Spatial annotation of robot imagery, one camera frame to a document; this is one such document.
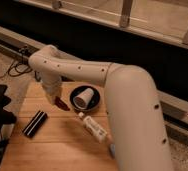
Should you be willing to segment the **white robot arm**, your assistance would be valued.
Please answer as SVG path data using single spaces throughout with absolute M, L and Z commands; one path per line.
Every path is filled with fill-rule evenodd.
M 104 88 L 119 171 L 174 171 L 168 136 L 152 76 L 135 65 L 64 59 L 53 45 L 29 57 L 42 86 L 60 95 L 61 78 Z

